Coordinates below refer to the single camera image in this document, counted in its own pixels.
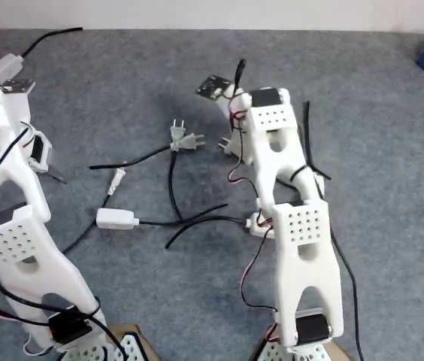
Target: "black cable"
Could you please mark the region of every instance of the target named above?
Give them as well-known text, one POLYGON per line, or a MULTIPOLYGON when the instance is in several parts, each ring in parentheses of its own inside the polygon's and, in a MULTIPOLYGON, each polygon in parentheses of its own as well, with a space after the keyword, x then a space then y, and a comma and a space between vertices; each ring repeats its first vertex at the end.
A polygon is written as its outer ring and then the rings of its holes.
POLYGON ((147 224, 148 226, 182 226, 184 224, 187 224, 188 222, 191 222, 193 220, 196 220, 197 218, 204 216, 207 213, 210 213, 212 211, 215 211, 217 209, 221 209, 221 208, 224 208, 224 207, 227 207, 227 206, 228 206, 227 203, 222 203, 221 205, 215 205, 211 208, 208 208, 205 211, 202 211, 202 212, 196 214, 195 216, 184 218, 182 220, 173 220, 171 222, 156 222, 156 221, 152 221, 152 220, 139 220, 138 222, 140 224, 147 224))
POLYGON ((22 297, 15 295, 14 293, 10 292, 5 287, 3 287, 3 285, 1 283, 0 283, 0 292, 3 293, 8 298, 13 299, 16 302, 21 303, 22 305, 26 305, 26 306, 33 307, 33 308, 38 308, 38 309, 41 309, 41 310, 44 310, 44 311, 74 314, 74 315, 77 315, 79 317, 79 319, 81 318, 81 319, 85 319, 85 320, 91 320, 93 323, 95 323, 98 327, 100 327, 107 334, 107 336, 112 340, 112 342, 120 350, 120 352, 124 356, 124 359, 128 358, 127 353, 125 352, 125 349, 122 347, 122 345, 117 340, 117 338, 114 336, 114 334, 102 322, 100 322, 99 320, 97 320, 94 317, 94 315, 100 309, 100 302, 97 298, 96 299, 97 299, 98 307, 91 314, 85 314, 82 311, 79 311, 79 310, 73 309, 73 308, 60 308, 60 307, 56 307, 56 306, 45 305, 45 304, 40 304, 40 303, 36 303, 36 302, 33 302, 33 301, 29 301, 28 299, 24 299, 22 297))
MULTIPOLYGON (((110 200, 110 195, 107 194, 107 196, 105 197, 103 203, 101 204, 101 208, 105 208, 105 206, 107 205, 108 201, 110 200)), ((63 251, 63 254, 67 254, 68 252, 70 252, 71 250, 73 250, 76 246, 78 246, 78 244, 80 242, 82 242, 83 239, 85 239, 88 234, 90 233, 90 231, 93 229, 93 227, 95 227, 96 225, 96 221, 95 218, 92 220, 92 222, 88 225, 88 227, 85 228, 85 230, 78 236, 78 238, 73 241, 70 245, 68 245, 63 251)))
POLYGON ((27 50, 25 50, 22 54, 22 58, 25 58, 27 55, 30 54, 30 52, 35 49, 35 47, 44 39, 49 38, 50 36, 58 35, 58 34, 65 34, 67 32, 81 32, 83 30, 82 27, 79 28, 70 28, 70 29, 63 29, 63 30, 56 30, 54 32, 48 32, 47 34, 43 34, 40 38, 35 40, 32 45, 29 46, 27 50))
POLYGON ((175 233, 172 238, 170 238, 170 240, 165 244, 165 249, 167 250, 168 248, 170 248, 170 246, 175 242, 175 240, 177 238, 179 238, 179 236, 184 233, 186 230, 188 230, 190 227, 195 226, 196 224, 200 224, 203 222, 209 222, 212 220, 227 220, 229 222, 234 222, 237 224, 241 224, 242 226, 246 226, 247 222, 245 220, 242 220, 240 218, 235 218, 235 217, 227 217, 227 216, 210 216, 210 217, 204 217, 201 218, 199 220, 194 220, 190 223, 187 223, 184 227, 182 227, 181 229, 179 229, 177 231, 177 233, 175 233))
POLYGON ((237 64, 237 68, 235 69, 234 75, 234 92, 232 93, 232 98, 234 98, 235 93, 239 89, 239 83, 241 82, 242 73, 244 73, 244 68, 246 64, 247 61, 244 58, 241 58, 241 60, 239 60, 239 63, 237 64))
MULTIPOLYGON (((234 75, 234 91, 232 92, 232 96, 230 97, 230 102, 233 98, 235 98, 235 93, 239 89, 239 83, 241 82, 242 73, 244 73, 245 65, 247 64, 246 60, 244 58, 241 58, 239 60, 239 63, 237 64, 237 68, 235 69, 235 75, 234 75)), ((230 129, 234 129, 234 117, 232 116, 232 112, 229 112, 229 122, 230 122, 230 129)))
MULTIPOLYGON (((305 151, 307 154, 307 160, 309 164, 313 165, 312 160, 312 150, 310 148, 310 132, 309 132, 309 106, 310 102, 304 103, 304 138, 305 138, 305 151)), ((325 197, 323 195, 323 192, 320 190, 319 184, 316 182, 316 188, 317 192, 319 193, 319 197, 324 200, 325 197)), ((356 348, 357 353, 359 354, 359 358, 361 361, 364 361, 364 356, 362 355, 362 348, 361 348, 361 338, 359 336, 359 303, 357 300, 357 284, 356 284, 356 276, 354 276, 354 272, 350 267, 349 262, 346 259, 346 256, 344 255, 344 252, 342 251, 341 247, 339 246, 338 240, 335 237, 334 232, 332 231, 331 226, 331 240, 332 243, 336 249, 336 251, 339 253, 339 257, 342 259, 342 262, 344 266, 346 267, 347 273, 349 274, 351 284, 353 285, 353 307, 354 307, 354 331, 355 331, 355 339, 356 339, 356 348)))
POLYGON ((295 177, 297 177, 297 174, 299 174, 300 172, 302 172, 304 169, 306 169, 308 167, 307 164, 304 164, 302 167, 299 167, 295 170, 294 173, 292 173, 292 175, 290 176, 289 182, 292 183, 295 179, 295 177))
POLYGON ((242 277, 241 280, 241 297, 242 297, 242 301, 249 307, 251 308, 267 308, 268 310, 273 310, 275 312, 277 312, 277 309, 273 306, 268 306, 268 305, 254 305, 252 303, 249 303, 244 295, 244 285, 245 285, 245 281, 247 279, 247 275, 249 274, 249 272, 252 270, 252 267, 254 266, 254 264, 256 264, 257 259, 259 258, 259 254, 262 250, 262 247, 264 247, 264 243, 265 240, 267 239, 267 235, 268 233, 272 230, 272 226, 270 226, 267 231, 265 231, 264 236, 262 237, 262 240, 260 242, 259 248, 256 251, 256 254, 254 255, 254 257, 252 258, 252 261, 250 261, 249 265, 245 268, 244 271, 244 275, 242 277))
POLYGON ((174 209, 174 212, 177 215, 177 218, 179 220, 183 220, 182 214, 180 213, 179 206, 175 202, 175 195, 174 195, 173 178, 174 178, 174 167, 175 167, 176 160, 177 160, 177 152, 172 151, 171 158, 170 158, 170 168, 168 169, 168 196, 170 197, 170 203, 172 204, 172 208, 174 209))
POLYGON ((355 337, 356 337, 356 348, 357 353, 359 354, 359 359, 361 361, 364 361, 364 357, 362 355, 362 349, 361 349, 361 338, 359 337, 359 305, 357 302, 357 285, 356 285, 356 277, 354 276, 353 270, 350 267, 350 264, 348 263, 346 256, 342 252, 341 247, 339 246, 338 240, 335 237, 334 232, 331 228, 331 240, 334 244, 335 249, 339 253, 339 256, 342 259, 342 263, 346 266, 347 273, 350 277, 350 282, 353 285, 353 304, 354 304, 354 330, 355 330, 355 337))
POLYGON ((318 169, 314 165, 314 162, 312 159, 312 150, 310 147, 309 110, 310 110, 310 102, 306 101, 303 103, 303 107, 302 107, 302 122, 304 125, 304 146, 305 146, 305 153, 306 153, 306 163, 310 166, 310 169, 312 169, 316 173, 319 173, 325 179, 330 181, 331 177, 329 177, 326 173, 318 169))
POLYGON ((8 146, 8 148, 5 150, 5 152, 3 152, 2 156, 0 157, 0 165, 3 163, 3 161, 5 160, 5 158, 7 157, 7 155, 11 152, 12 148, 14 147, 14 145, 16 143, 18 143, 21 138, 23 138, 23 136, 25 135, 25 133, 28 132, 28 130, 29 130, 28 128, 24 129, 20 133, 20 135, 18 135, 18 137, 16 137, 15 140, 10 143, 10 145, 8 146))
POLYGON ((289 188, 290 190, 295 190, 296 192, 298 192, 298 189, 297 188, 295 188, 292 184, 290 184, 290 183, 287 183, 286 181, 284 181, 284 180, 282 180, 282 179, 276 179, 275 180, 276 182, 278 182, 281 186, 284 186, 284 187, 287 187, 287 188, 289 188))
POLYGON ((149 159, 151 156, 155 156, 156 154, 165 152, 167 149, 170 149, 170 144, 164 145, 163 147, 157 150, 154 150, 153 152, 148 153, 144 156, 141 156, 140 158, 134 159, 131 162, 124 162, 124 163, 118 163, 118 164, 91 165, 89 169, 95 170, 95 169, 115 169, 115 168, 129 167, 130 165, 135 165, 137 163, 143 162, 145 159, 149 159))

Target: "white cable connector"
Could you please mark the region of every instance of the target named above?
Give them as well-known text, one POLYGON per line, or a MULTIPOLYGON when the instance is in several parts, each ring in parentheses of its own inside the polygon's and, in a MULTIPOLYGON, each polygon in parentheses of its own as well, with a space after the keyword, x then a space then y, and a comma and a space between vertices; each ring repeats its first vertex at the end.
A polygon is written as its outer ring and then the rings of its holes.
POLYGON ((170 135, 172 137, 172 142, 170 143, 170 148, 174 152, 178 152, 179 149, 197 149, 197 147, 204 145, 205 142, 201 141, 204 137, 203 134, 190 133, 185 135, 186 129, 183 126, 183 120, 180 126, 177 126, 177 121, 174 120, 173 125, 170 127, 170 135))
POLYGON ((101 229, 133 229, 139 224, 134 212, 113 208, 99 208, 96 222, 101 229))
MULTIPOLYGON (((249 229, 249 233, 251 235, 255 235, 256 237, 263 238, 265 233, 267 232, 267 238, 274 239, 274 229, 269 230, 270 226, 260 226, 257 224, 257 216, 259 216, 259 213, 252 213, 249 218, 246 219, 246 225, 245 228, 249 229)), ((259 222, 263 223, 265 221, 265 218, 261 216, 259 218, 259 222)))
POLYGON ((9 53, 0 59, 0 85, 13 79, 23 69, 23 58, 9 53))
POLYGON ((122 178, 125 176, 126 172, 123 168, 115 169, 114 179, 110 183, 110 188, 108 188, 107 194, 111 197, 114 195, 115 190, 120 185, 122 178))

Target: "black power cord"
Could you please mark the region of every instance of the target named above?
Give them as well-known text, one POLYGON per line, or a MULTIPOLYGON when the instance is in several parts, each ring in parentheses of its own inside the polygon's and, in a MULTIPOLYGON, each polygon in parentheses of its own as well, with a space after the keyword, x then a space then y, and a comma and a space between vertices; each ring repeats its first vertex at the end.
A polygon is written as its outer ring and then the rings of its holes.
POLYGON ((30 54, 30 52, 35 49, 35 47, 42 42, 44 39, 49 38, 50 36, 59 35, 59 34, 65 34, 67 32, 81 32, 83 30, 82 27, 78 28, 70 28, 70 29, 63 29, 63 30, 56 30, 53 32, 48 32, 47 34, 43 34, 40 38, 35 40, 32 45, 29 46, 27 50, 25 50, 22 54, 22 58, 26 58, 30 54))
POLYGON ((183 220, 182 214, 180 212, 179 206, 177 205, 177 202, 175 201, 175 195, 174 195, 174 186, 173 186, 173 178, 174 178, 174 167, 175 162, 177 161, 177 152, 172 151, 171 152, 171 158, 170 158, 170 168, 168 169, 168 196, 170 197, 170 203, 172 204, 172 208, 174 209, 175 214, 177 215, 177 218, 179 220, 183 220))
POLYGON ((306 168, 310 168, 309 165, 304 164, 302 167, 297 168, 294 171, 294 173, 292 173, 292 175, 290 176, 289 182, 292 183, 294 181, 295 177, 297 177, 297 174, 299 174, 300 172, 302 172, 306 168))
POLYGON ((165 249, 167 250, 168 248, 170 248, 170 246, 175 242, 175 240, 177 238, 179 238, 180 235, 182 233, 184 233, 186 230, 188 230, 190 227, 193 227, 196 224, 200 224, 200 223, 203 223, 203 222, 210 222, 212 220, 226 220, 226 221, 229 221, 229 222, 240 224, 242 226, 246 226, 246 224, 247 224, 246 221, 242 220, 241 218, 227 217, 227 216, 210 216, 210 217, 200 218, 198 220, 193 220, 192 222, 187 223, 184 227, 179 229, 177 231, 177 233, 175 233, 172 236, 172 238, 170 238, 170 240, 165 244, 165 249))
MULTIPOLYGON (((107 205, 108 201, 110 200, 110 195, 107 194, 107 196, 105 196, 104 201, 101 204, 101 208, 105 208, 105 206, 107 205)), ((76 248, 76 246, 79 245, 80 242, 82 242, 90 233, 90 231, 96 226, 96 221, 95 218, 92 220, 92 222, 85 228, 85 230, 78 236, 78 238, 73 241, 70 245, 68 245, 63 251, 63 254, 67 254, 68 252, 70 252, 71 250, 73 250, 74 248, 76 248)))
MULTIPOLYGON (((316 182, 316 187, 317 187, 317 191, 319 192, 320 198, 324 200, 324 195, 321 192, 319 184, 317 182, 316 182)), ((331 240, 336 251, 339 253, 339 257, 342 259, 342 263, 346 267, 347 273, 349 274, 349 277, 350 277, 350 283, 353 285, 354 335, 356 339, 356 348, 357 348, 357 353, 359 354, 359 359, 361 361, 364 361, 364 356, 362 355, 362 348, 361 348, 361 338, 359 335, 359 303, 357 300, 356 276, 354 275, 353 269, 350 267, 350 264, 347 261, 347 258, 341 249, 341 246, 339 246, 339 242, 336 239, 334 232, 332 231, 332 226, 331 226, 331 240)))
POLYGON ((306 163, 310 166, 310 169, 322 175, 328 181, 331 180, 326 173, 319 170, 312 160, 312 151, 310 148, 310 127, 309 127, 309 110, 310 110, 310 102, 306 101, 302 105, 302 122, 304 125, 304 147, 306 153, 306 163))
POLYGON ((202 212, 196 214, 195 216, 183 218, 182 220, 173 220, 171 222, 156 222, 156 221, 153 221, 153 220, 139 220, 139 223, 140 224, 147 224, 148 226, 170 226, 170 227, 182 226, 184 224, 188 224, 189 222, 192 222, 193 220, 196 220, 197 218, 204 216, 207 213, 210 213, 212 211, 216 211, 217 209, 221 209, 221 208, 224 208, 224 207, 227 207, 227 206, 228 206, 227 203, 222 203, 221 205, 214 205, 213 207, 210 207, 210 208, 206 209, 205 211, 202 211, 202 212))
POLYGON ((153 152, 150 152, 148 154, 145 154, 144 156, 141 156, 130 162, 123 162, 123 163, 117 163, 117 164, 91 165, 89 169, 95 170, 95 169, 115 169, 115 168, 129 167, 130 165, 135 165, 140 162, 143 162, 145 159, 149 159, 151 156, 155 156, 156 154, 165 152, 168 149, 170 149, 170 144, 164 145, 163 147, 160 147, 159 149, 154 150, 153 152))
POLYGON ((294 190, 296 192, 298 192, 298 189, 295 188, 292 184, 287 183, 286 181, 282 180, 282 179, 276 179, 276 182, 278 182, 281 186, 284 186, 285 188, 289 188, 290 190, 294 190))
MULTIPOLYGON (((311 169, 313 169, 314 171, 317 171, 324 178, 327 178, 330 180, 331 179, 330 177, 326 176, 325 174, 323 174, 321 171, 319 171, 317 168, 313 166, 312 150, 310 147, 309 107, 310 107, 310 102, 305 102, 304 103, 304 145, 305 145, 305 152, 307 154, 307 161, 311 169)), ((324 200, 325 197, 323 195, 323 192, 320 190, 320 187, 317 181, 316 181, 316 188, 320 198, 324 200)), ((354 272, 351 269, 346 256, 344 255, 344 252, 339 246, 338 240, 336 239, 335 234, 332 231, 332 226, 331 226, 331 240, 336 251, 339 253, 339 257, 341 258, 342 263, 346 267, 347 273, 349 274, 349 277, 350 277, 351 284, 353 285, 354 333, 355 333, 355 339, 356 339, 356 348, 357 348, 357 353, 359 354, 359 359, 361 361, 364 361, 364 356, 362 355, 362 348, 361 348, 361 338, 359 335, 359 303, 357 299, 356 276, 354 275, 354 272)))
MULTIPOLYGON (((244 73, 245 65, 247 64, 246 59, 241 58, 239 60, 239 63, 237 64, 237 68, 235 69, 235 75, 234 75, 234 90, 232 91, 232 96, 230 98, 230 102, 233 98, 235 98, 235 95, 239 89, 239 83, 241 82, 242 74, 244 73)), ((234 129, 234 117, 232 115, 232 112, 229 112, 229 122, 230 122, 230 129, 234 129)))

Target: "gray carpet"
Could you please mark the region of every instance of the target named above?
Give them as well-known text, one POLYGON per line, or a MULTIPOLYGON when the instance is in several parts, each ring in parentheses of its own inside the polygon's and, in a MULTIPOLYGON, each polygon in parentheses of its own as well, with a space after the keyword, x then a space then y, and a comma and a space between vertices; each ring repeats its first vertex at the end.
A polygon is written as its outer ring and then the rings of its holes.
MULTIPOLYGON (((42 31, 0 31, 0 56, 19 53, 42 31)), ((309 99, 316 164, 327 184, 332 225, 356 273, 367 360, 424 359, 424 72, 414 59, 424 35, 346 32, 87 31, 47 39, 20 77, 36 79, 33 124, 61 151, 68 184, 41 177, 59 247, 86 227, 108 186, 97 162, 133 159, 169 141, 173 118, 204 133, 207 146, 180 153, 174 176, 185 215, 228 202, 222 213, 253 210, 246 184, 231 186, 235 160, 215 143, 228 132, 216 106, 193 94, 209 75, 232 77, 248 59, 242 85, 283 86, 297 114, 309 99)), ((129 169, 111 206, 148 220, 171 220, 170 156, 129 169)), ((277 186, 277 197, 288 191, 277 186)), ((259 244, 232 223, 173 229, 95 229, 70 254, 101 298, 109 323, 138 323, 164 360, 246 360, 271 322, 247 308, 241 272, 259 244)), ((341 266, 345 333, 357 357, 350 279, 341 266)), ((274 246, 250 274, 251 301, 273 302, 274 246)), ((0 359, 25 359, 26 335, 0 321, 0 359)), ((56 355, 45 359, 54 359, 56 355)))

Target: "white wall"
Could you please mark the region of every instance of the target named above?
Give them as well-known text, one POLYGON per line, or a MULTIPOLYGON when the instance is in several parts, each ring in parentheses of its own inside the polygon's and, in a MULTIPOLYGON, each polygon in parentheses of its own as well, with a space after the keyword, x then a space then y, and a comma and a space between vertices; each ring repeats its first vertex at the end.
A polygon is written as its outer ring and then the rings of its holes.
POLYGON ((0 0, 0 29, 424 32, 424 0, 0 0))

